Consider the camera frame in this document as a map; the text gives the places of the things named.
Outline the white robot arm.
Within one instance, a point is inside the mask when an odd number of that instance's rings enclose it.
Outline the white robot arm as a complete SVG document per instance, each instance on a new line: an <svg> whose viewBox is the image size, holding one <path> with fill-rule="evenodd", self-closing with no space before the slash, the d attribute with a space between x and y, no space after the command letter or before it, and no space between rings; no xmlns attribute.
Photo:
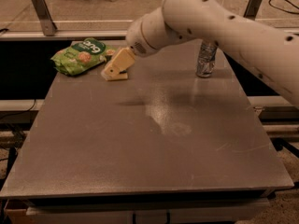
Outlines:
<svg viewBox="0 0 299 224"><path fill-rule="evenodd" d="M127 47L116 51L102 71L112 80L135 63L159 50L203 39L299 106L299 36L240 17L216 0L162 0L151 13L127 30Z"/></svg>

